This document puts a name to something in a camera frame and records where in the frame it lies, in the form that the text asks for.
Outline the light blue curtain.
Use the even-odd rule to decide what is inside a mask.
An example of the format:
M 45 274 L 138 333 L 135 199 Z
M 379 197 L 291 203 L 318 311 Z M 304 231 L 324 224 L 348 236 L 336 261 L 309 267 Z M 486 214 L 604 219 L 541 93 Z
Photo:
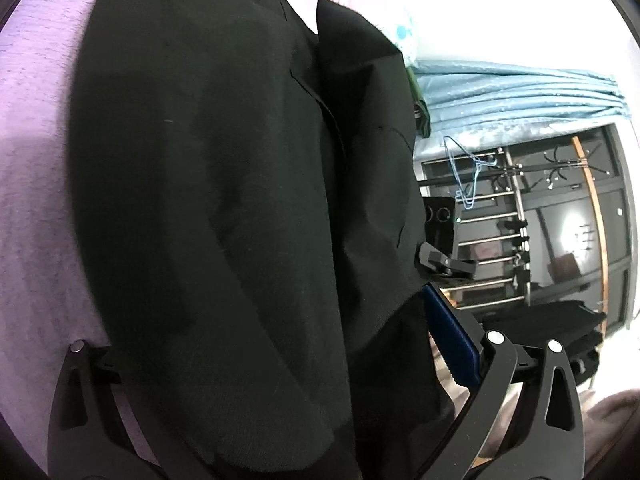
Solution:
M 608 125 L 630 116 L 615 80 L 583 70 L 417 58 L 410 73 L 430 115 L 413 160 L 478 153 Z

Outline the black jacket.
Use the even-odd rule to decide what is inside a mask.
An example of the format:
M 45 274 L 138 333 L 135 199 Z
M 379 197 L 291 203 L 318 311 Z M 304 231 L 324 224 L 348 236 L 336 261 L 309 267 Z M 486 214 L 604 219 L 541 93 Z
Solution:
M 409 479 L 435 372 L 400 51 L 322 0 L 96 0 L 68 115 L 113 347 L 218 479 Z

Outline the green cloth on stand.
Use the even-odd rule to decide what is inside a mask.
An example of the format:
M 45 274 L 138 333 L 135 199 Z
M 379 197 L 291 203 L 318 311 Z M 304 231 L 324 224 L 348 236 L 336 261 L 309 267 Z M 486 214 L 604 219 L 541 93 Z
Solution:
M 418 78 L 411 67 L 406 68 L 409 87 L 413 100 L 413 117 L 416 122 L 416 132 L 422 138 L 429 138 L 432 133 L 431 116 L 424 101 Z

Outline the purple bed sheet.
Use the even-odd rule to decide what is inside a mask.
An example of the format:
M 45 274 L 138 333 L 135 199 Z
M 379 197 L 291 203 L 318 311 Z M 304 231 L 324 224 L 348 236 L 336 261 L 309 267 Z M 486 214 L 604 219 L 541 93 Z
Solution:
M 70 83 L 96 0 L 22 0 L 1 32 L 1 414 L 47 465 L 68 346 L 108 339 L 78 255 L 66 176 Z

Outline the metal window railing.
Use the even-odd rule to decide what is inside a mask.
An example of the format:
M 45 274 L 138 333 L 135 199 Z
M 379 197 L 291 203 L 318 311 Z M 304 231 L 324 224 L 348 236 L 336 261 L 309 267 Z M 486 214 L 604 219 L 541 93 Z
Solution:
M 477 312 L 529 306 L 528 222 L 518 182 L 522 173 L 510 150 L 417 162 L 414 171 L 423 195 L 456 201 L 454 254 L 477 262 L 472 278 L 442 288 L 445 296 Z

